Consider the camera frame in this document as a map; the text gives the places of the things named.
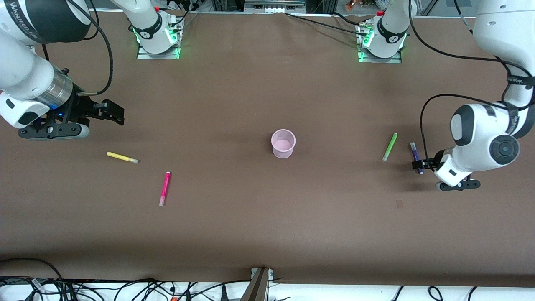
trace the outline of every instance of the yellow marker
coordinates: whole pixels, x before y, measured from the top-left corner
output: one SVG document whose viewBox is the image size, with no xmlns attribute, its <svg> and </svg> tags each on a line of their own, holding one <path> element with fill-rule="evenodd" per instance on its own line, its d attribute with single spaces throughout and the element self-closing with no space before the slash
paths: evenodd
<svg viewBox="0 0 535 301">
<path fill-rule="evenodd" d="M 130 158 L 130 157 L 119 155 L 119 154 L 112 153 L 112 152 L 107 152 L 106 155 L 108 155 L 110 157 L 114 157 L 116 159 L 121 159 L 121 160 L 125 160 L 125 161 L 128 161 L 128 162 L 136 163 L 136 164 L 139 163 L 138 159 Z"/>
</svg>

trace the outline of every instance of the cable connector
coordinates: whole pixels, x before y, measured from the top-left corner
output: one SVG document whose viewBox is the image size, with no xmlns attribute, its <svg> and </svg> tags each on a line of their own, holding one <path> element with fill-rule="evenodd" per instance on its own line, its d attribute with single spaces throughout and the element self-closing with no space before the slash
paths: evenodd
<svg viewBox="0 0 535 301">
<path fill-rule="evenodd" d="M 228 301 L 227 287 L 225 286 L 224 283 L 221 286 L 221 301 Z"/>
</svg>

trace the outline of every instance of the round joint cover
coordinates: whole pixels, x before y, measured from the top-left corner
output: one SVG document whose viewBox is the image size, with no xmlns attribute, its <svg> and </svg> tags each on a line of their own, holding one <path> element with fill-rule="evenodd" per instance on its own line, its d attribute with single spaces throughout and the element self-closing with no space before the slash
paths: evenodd
<svg viewBox="0 0 535 301">
<path fill-rule="evenodd" d="M 492 159 L 500 165 L 507 165 L 518 157 L 520 146 L 518 141 L 510 135 L 500 135 L 491 142 Z"/>
</svg>

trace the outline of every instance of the metal bracket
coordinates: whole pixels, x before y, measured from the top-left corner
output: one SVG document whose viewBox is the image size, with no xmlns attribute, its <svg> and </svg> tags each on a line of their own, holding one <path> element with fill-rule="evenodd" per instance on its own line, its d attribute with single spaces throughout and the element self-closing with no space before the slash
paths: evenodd
<svg viewBox="0 0 535 301">
<path fill-rule="evenodd" d="M 253 268 L 251 269 L 251 277 L 251 282 L 249 282 L 240 301 L 265 301 L 268 281 L 273 280 L 273 270 L 270 268 Z"/>
<path fill-rule="evenodd" d="M 176 16 L 171 16 L 171 22 L 176 22 Z M 173 27 L 169 28 L 169 39 L 176 40 L 176 44 L 171 46 L 167 51 L 160 54 L 148 53 L 141 47 L 139 38 L 137 39 L 138 48 L 137 48 L 137 59 L 179 59 L 180 58 L 180 47 L 182 46 L 182 35 L 184 33 L 184 23 L 182 20 L 180 23 L 176 24 Z"/>
<path fill-rule="evenodd" d="M 369 43 L 374 35 L 373 24 L 371 23 L 371 19 L 366 20 L 365 22 L 360 22 L 358 25 L 355 25 L 355 31 L 357 31 L 358 33 L 365 33 L 367 35 L 367 36 L 356 35 L 359 63 L 386 63 L 386 64 L 400 64 L 401 63 L 401 48 L 403 48 L 403 45 L 401 46 L 400 50 L 398 50 L 396 54 L 390 58 L 377 57 L 371 54 L 371 52 L 367 50 L 366 47 L 364 47 L 364 44 Z"/>
</svg>

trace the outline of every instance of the marker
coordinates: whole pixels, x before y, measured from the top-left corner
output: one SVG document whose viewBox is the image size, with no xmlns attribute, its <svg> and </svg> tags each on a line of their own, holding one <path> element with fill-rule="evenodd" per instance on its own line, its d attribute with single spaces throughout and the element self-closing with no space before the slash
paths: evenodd
<svg viewBox="0 0 535 301">
<path fill-rule="evenodd" d="M 169 180 L 171 179 L 171 172 L 165 173 L 164 186 L 162 187 L 162 196 L 160 197 L 160 206 L 165 205 L 165 198 L 167 197 L 167 189 L 169 188 Z"/>
<path fill-rule="evenodd" d="M 130 157 L 119 155 L 119 154 L 112 153 L 112 152 L 107 152 L 106 155 L 108 155 L 110 157 L 113 157 L 113 158 L 116 158 L 116 159 L 132 162 L 132 163 L 136 163 L 136 164 L 139 163 L 138 159 L 130 158 Z"/>
<path fill-rule="evenodd" d="M 398 133 L 394 133 L 392 135 L 392 139 L 390 139 L 390 143 L 388 144 L 388 147 L 386 148 L 385 155 L 383 156 L 383 161 L 386 162 L 388 159 L 388 156 L 390 155 L 390 152 L 392 151 L 392 147 L 394 147 L 394 143 L 396 142 L 396 139 L 398 138 Z"/>
<path fill-rule="evenodd" d="M 420 156 L 418 156 L 418 151 L 416 150 L 416 144 L 414 142 L 410 143 L 410 149 L 412 149 L 412 157 L 414 158 L 414 161 L 420 161 Z M 418 173 L 423 175 L 424 170 L 419 168 Z"/>
</svg>

